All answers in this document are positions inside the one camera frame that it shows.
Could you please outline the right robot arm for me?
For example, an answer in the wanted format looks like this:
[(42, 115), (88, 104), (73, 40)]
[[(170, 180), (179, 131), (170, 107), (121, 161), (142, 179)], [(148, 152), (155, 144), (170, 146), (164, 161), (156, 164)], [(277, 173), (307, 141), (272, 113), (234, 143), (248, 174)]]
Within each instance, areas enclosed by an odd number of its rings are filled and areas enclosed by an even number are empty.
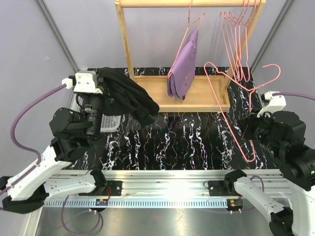
[(289, 111), (251, 113), (239, 121), (243, 138), (255, 140), (272, 155), (287, 180), (292, 207), (273, 200), (241, 170), (224, 176), (229, 195), (245, 197), (267, 220), (275, 236), (315, 234), (315, 151), (305, 145), (306, 124)]

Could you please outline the pink hanger of black trousers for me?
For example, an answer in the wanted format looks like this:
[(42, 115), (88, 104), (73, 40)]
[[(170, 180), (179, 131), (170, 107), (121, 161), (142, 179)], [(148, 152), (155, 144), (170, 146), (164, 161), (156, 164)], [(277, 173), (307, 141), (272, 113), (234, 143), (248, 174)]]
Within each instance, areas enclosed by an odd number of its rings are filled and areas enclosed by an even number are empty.
[(205, 73), (206, 73), (206, 78), (208, 79), (208, 82), (209, 82), (209, 84), (210, 84), (210, 87), (211, 87), (211, 90), (212, 90), (213, 95), (214, 95), (214, 97), (215, 97), (215, 100), (216, 100), (216, 102), (217, 102), (217, 104), (218, 104), (218, 106), (219, 106), (220, 112), (221, 112), (221, 114), (222, 114), (222, 116), (223, 116), (223, 118), (224, 118), (225, 123), (227, 124), (227, 127), (228, 127), (228, 129), (229, 129), (229, 131), (230, 131), (230, 133), (231, 133), (231, 135), (232, 135), (232, 137), (233, 137), (233, 139), (234, 139), (234, 141), (235, 141), (235, 143), (236, 143), (236, 145), (237, 145), (239, 151), (241, 152), (241, 155), (243, 156), (243, 159), (244, 159), (247, 163), (254, 162), (254, 161), (256, 160), (256, 154), (255, 154), (254, 144), (253, 144), (252, 141), (250, 141), (250, 144), (251, 144), (251, 147), (252, 147), (253, 158), (252, 158), (252, 159), (248, 159), (248, 158), (246, 157), (246, 155), (244, 154), (244, 152), (243, 152), (243, 150), (242, 150), (242, 148), (241, 148), (241, 146), (240, 146), (240, 144), (239, 144), (239, 142), (238, 142), (238, 140), (237, 140), (237, 138), (236, 138), (236, 136), (235, 136), (235, 134), (234, 134), (234, 132), (233, 132), (231, 126), (230, 126), (230, 124), (228, 123), (228, 120), (227, 120), (227, 118), (226, 118), (226, 116), (225, 116), (225, 114), (224, 114), (224, 112), (223, 112), (222, 106), (220, 105), (219, 99), (218, 99), (218, 97), (217, 97), (217, 95), (216, 95), (216, 93), (215, 93), (215, 90), (214, 90), (214, 88), (213, 88), (212, 82), (211, 82), (211, 80), (210, 80), (210, 76), (209, 76), (209, 74), (208, 74), (208, 72), (207, 72), (207, 69), (206, 69), (206, 66), (207, 66), (208, 64), (212, 65), (212, 66), (214, 67), (214, 69), (215, 69), (218, 73), (220, 73), (220, 74), (226, 76), (226, 77), (228, 78), (228, 81), (229, 81), (229, 82), (230, 82), (230, 81), (233, 81), (235, 84), (237, 84), (239, 87), (243, 88), (244, 90), (246, 90), (246, 91), (249, 93), (249, 111), (250, 111), (250, 112), (252, 111), (252, 94), (253, 94), (254, 92), (256, 92), (259, 88), (264, 87), (264, 86), (266, 86), (267, 84), (270, 84), (270, 83), (276, 81), (276, 80), (280, 77), (280, 75), (281, 75), (281, 68), (280, 68), (279, 65), (277, 65), (277, 64), (275, 64), (275, 63), (267, 64), (267, 65), (263, 66), (263, 68), (270, 67), (270, 66), (275, 66), (275, 67), (278, 69), (278, 74), (276, 75), (275, 78), (269, 80), (268, 82), (265, 82), (265, 83), (263, 83), (263, 84), (261, 84), (261, 85), (259, 85), (259, 86), (257, 86), (257, 87), (254, 87), (254, 88), (252, 88), (252, 89), (248, 89), (248, 88), (246, 88), (245, 86), (241, 85), (239, 82), (237, 82), (237, 81), (236, 81), (235, 79), (233, 79), (232, 77), (228, 76), (226, 73), (221, 72), (221, 71), (218, 71), (218, 68), (217, 68), (212, 62), (208, 61), (208, 62), (206, 62), (206, 63), (204, 64), (204, 66), (203, 66), (203, 69), (204, 69), (204, 71), (205, 71)]

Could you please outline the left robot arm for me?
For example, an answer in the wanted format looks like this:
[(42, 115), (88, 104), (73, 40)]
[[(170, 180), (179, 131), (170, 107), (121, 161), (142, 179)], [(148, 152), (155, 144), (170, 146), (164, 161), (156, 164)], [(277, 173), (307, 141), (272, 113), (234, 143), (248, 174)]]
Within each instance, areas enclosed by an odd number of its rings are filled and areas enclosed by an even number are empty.
[[(54, 138), (43, 153), (20, 144), (15, 129), (22, 116), (40, 101), (62, 89), (73, 89), (74, 93), (83, 96), (80, 111), (69, 108), (56, 110), (49, 123)], [(17, 147), (35, 153), (37, 159), (15, 176), (0, 178), (0, 192), (7, 193), (7, 197), (2, 200), (1, 210), (26, 214), (41, 208), (54, 198), (105, 193), (107, 181), (102, 171), (98, 170), (91, 171), (84, 177), (49, 180), (59, 170), (78, 160), (98, 139), (103, 108), (103, 92), (97, 85), (97, 75), (93, 71), (84, 70), (63, 79), (61, 86), (26, 106), (14, 119), (10, 137)]]

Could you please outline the black trousers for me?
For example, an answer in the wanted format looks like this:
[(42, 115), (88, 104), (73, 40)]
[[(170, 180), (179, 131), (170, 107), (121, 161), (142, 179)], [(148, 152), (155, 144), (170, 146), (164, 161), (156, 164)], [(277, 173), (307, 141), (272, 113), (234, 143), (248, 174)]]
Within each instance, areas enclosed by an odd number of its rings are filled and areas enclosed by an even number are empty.
[(106, 116), (130, 114), (144, 128), (155, 120), (159, 105), (149, 96), (144, 88), (134, 80), (110, 67), (97, 70), (99, 86), (104, 99), (103, 113)]

